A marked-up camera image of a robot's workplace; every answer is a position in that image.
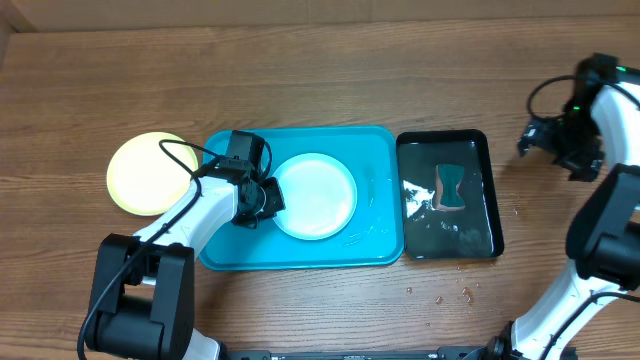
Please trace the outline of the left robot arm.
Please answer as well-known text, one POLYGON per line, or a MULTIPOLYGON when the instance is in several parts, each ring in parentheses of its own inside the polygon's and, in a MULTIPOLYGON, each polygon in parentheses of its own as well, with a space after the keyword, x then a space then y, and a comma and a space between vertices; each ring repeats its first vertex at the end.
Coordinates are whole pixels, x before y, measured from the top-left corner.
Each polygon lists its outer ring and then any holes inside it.
POLYGON ((231 223, 254 229, 283 210, 284 199, 262 137, 234 130, 225 154, 188 172, 187 192, 131 236, 100 244, 77 355, 123 359, 221 359, 223 346, 194 327, 194 263, 231 223))

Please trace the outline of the yellow-green plastic plate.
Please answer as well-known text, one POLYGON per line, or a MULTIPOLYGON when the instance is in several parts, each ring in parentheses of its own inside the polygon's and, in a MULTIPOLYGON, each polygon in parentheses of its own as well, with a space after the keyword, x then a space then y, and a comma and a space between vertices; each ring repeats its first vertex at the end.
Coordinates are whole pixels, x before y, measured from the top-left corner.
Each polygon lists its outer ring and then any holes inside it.
POLYGON ((188 190, 190 175, 161 147, 161 140, 181 141, 166 132, 148 132, 124 143, 111 158, 106 184, 112 200, 139 216, 166 212, 188 190))

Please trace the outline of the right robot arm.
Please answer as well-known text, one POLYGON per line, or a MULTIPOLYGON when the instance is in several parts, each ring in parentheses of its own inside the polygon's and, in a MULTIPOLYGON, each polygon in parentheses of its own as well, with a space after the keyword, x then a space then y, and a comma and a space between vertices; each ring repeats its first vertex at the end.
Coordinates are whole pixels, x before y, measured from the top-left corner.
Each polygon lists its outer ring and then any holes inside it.
POLYGON ((517 148, 554 155, 571 180, 606 178, 569 226, 565 267, 536 304, 470 359, 573 359, 572 338, 616 300, 637 302, 639 287, 639 71, 595 53, 570 75, 560 114, 530 115, 517 148))

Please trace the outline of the light blue plastic plate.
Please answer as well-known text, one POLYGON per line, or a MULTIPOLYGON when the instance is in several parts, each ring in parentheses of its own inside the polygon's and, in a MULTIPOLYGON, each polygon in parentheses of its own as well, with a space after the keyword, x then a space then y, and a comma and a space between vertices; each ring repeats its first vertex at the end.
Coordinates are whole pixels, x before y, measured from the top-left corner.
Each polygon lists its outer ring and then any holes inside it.
POLYGON ((304 153, 283 162, 274 172, 285 208, 274 218, 289 236, 305 241, 329 238, 352 219, 357 186, 351 172, 337 159, 304 153))

